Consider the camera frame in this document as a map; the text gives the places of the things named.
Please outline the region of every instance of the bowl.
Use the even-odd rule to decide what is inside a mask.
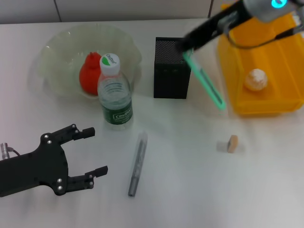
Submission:
[[[121,71],[130,84],[142,56],[130,35],[114,26],[101,23],[74,26],[55,35],[41,50],[38,75],[59,96],[97,96],[86,93],[79,83],[79,71],[90,52],[116,54]]]

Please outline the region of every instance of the black mesh box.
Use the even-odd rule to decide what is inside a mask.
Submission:
[[[175,48],[179,39],[156,38],[154,98],[187,98],[191,69]]]

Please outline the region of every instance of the green label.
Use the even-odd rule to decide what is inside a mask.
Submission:
[[[133,116],[132,102],[125,108],[112,110],[103,106],[104,117],[110,124],[120,125],[128,122]]]
[[[107,59],[106,57],[103,57],[102,63],[105,64],[105,65],[107,65],[107,66],[110,65],[110,64],[109,64],[109,61],[108,61],[108,59]]]

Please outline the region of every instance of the yellow container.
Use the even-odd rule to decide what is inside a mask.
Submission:
[[[268,24],[251,19],[233,29],[230,35],[236,43],[252,46],[294,26],[291,14]],[[300,34],[251,50],[231,46],[222,35],[218,55],[231,104],[238,114],[280,114],[303,105],[304,39]],[[244,87],[244,79],[256,68],[265,71],[268,86],[252,92]]]

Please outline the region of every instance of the bottle cap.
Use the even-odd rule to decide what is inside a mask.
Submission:
[[[108,53],[101,57],[100,59],[101,72],[105,76],[118,75],[120,70],[120,60],[115,54]]]

